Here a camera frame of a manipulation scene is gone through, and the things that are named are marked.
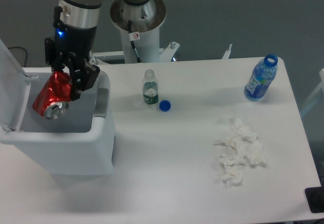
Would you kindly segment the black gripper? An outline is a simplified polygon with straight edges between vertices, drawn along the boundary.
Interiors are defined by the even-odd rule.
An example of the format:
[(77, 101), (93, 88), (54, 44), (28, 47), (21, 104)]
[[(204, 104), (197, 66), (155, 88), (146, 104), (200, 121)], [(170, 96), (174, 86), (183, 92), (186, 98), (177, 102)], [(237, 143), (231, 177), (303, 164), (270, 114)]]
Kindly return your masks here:
[(91, 89), (99, 75), (99, 67), (91, 64), (89, 57), (96, 30), (96, 26), (83, 29), (60, 23), (55, 28), (55, 36), (45, 39), (45, 62), (52, 71), (69, 68), (72, 101), (78, 100), (81, 92)]

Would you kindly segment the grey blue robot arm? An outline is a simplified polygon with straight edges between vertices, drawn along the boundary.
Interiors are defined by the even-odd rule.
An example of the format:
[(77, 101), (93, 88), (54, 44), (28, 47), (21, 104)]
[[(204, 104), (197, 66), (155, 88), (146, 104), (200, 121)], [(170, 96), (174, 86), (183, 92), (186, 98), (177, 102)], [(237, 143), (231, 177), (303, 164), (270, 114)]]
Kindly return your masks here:
[[(99, 68), (90, 63), (103, 0), (59, 0), (54, 8), (55, 35), (45, 39), (46, 63), (52, 71), (68, 68), (71, 77), (71, 100), (90, 89)], [(115, 0), (112, 20), (127, 33), (148, 32), (157, 26), (155, 0)]]

